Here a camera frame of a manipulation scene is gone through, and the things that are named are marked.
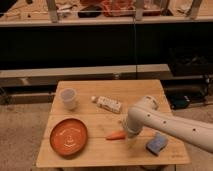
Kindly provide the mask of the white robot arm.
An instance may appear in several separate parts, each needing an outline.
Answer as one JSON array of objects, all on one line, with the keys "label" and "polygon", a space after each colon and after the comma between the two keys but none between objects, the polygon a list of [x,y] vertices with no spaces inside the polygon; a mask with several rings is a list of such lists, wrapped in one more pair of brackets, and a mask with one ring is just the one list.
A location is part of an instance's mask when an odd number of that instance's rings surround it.
[{"label": "white robot arm", "polygon": [[153,96],[144,96],[129,107],[123,129],[129,139],[149,127],[213,154],[213,124],[166,115]]}]

